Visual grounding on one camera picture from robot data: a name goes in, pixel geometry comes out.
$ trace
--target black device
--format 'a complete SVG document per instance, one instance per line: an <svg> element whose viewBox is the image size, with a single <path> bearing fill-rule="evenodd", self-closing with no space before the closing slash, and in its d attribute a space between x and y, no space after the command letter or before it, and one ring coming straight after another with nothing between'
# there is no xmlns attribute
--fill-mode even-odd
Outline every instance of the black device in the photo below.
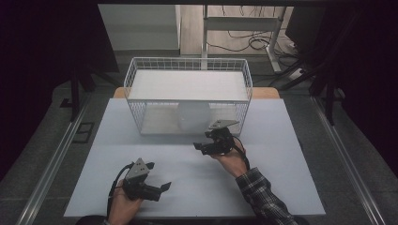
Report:
<svg viewBox="0 0 398 225"><path fill-rule="evenodd" d="M145 183L146 178L148 177L149 170L152 170L155 166L154 162L144 163L141 158L138 158L134 163L132 162L130 165L125 166L120 173L117 175L112 188L109 192L108 198L108 211L107 215L109 216L111 205L112 205L112 196L114 195L114 191L116 189L117 182L119 180L120 175L126 170L129 169L125 178L123 179L123 190L130 200L135 199L144 199L150 201L159 201L161 194L168 190L171 186L171 182L162 185L161 187L152 187Z"/></svg>
<svg viewBox="0 0 398 225"><path fill-rule="evenodd" d="M211 138L213 140L212 143L199 143L194 142L193 146L196 150L202 151L203 155L218 155L218 154L227 154L232 149L236 149L243 161L246 164L246 168L250 169L249 160L246 158L246 153L243 149L240 149L235 144L235 140L240 141L239 138L233 136L229 131L229 126L239 123L236 120L217 120L212 126L209 127L211 131L206 131L205 135L207 138Z"/></svg>

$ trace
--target wire mesh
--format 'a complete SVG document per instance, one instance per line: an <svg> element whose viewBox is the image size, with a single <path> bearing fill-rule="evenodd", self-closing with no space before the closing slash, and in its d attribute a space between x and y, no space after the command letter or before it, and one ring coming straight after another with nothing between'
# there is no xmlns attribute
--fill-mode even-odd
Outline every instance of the wire mesh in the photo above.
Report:
<svg viewBox="0 0 398 225"><path fill-rule="evenodd" d="M211 119L209 125L218 119L238 120L238 124L231 126L232 133L239 135L252 99L253 84L249 66L245 59L222 58L164 58L145 57L133 58L124 82L125 96L129 103L135 124L142 134L184 134L203 133L205 130L182 130L179 123L179 108L182 101L165 100L132 100L129 99L132 84L138 70L208 70L208 71L240 71L246 87L247 101L218 101L208 102Z"/></svg>

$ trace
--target wire basket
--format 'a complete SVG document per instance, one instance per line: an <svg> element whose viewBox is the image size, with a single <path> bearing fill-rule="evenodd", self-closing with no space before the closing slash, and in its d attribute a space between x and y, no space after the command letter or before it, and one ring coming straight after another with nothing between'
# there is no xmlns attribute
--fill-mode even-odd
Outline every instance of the wire basket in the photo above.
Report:
<svg viewBox="0 0 398 225"><path fill-rule="evenodd" d="M203 134L227 119L239 135L253 93L245 59L133 58L124 87L141 134Z"/></svg>

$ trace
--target human hand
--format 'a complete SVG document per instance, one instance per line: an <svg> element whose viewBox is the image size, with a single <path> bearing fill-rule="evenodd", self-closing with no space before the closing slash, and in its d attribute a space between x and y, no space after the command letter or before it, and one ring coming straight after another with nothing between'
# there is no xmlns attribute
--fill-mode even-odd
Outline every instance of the human hand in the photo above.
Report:
<svg viewBox="0 0 398 225"><path fill-rule="evenodd" d="M137 214L143 199L130 200L122 188L123 180L117 183L117 187L112 199L111 212L109 213L108 222L112 225L128 224Z"/></svg>
<svg viewBox="0 0 398 225"><path fill-rule="evenodd" d="M246 150L243 148L241 142L234 138L235 145L241 149L243 152ZM231 173L235 178L246 173L246 164L243 161L241 155L236 149L232 149L228 154L225 155L211 155L212 158L217 159L226 171Z"/></svg>

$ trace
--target plaid sleeve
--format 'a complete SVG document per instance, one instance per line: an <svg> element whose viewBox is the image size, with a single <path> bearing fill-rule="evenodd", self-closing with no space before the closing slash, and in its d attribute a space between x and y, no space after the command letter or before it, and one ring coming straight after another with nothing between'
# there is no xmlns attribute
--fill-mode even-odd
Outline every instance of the plaid sleeve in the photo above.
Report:
<svg viewBox="0 0 398 225"><path fill-rule="evenodd" d="M286 205L271 192L271 183L257 168L252 168L236 180L246 202L262 221L281 225L297 224Z"/></svg>

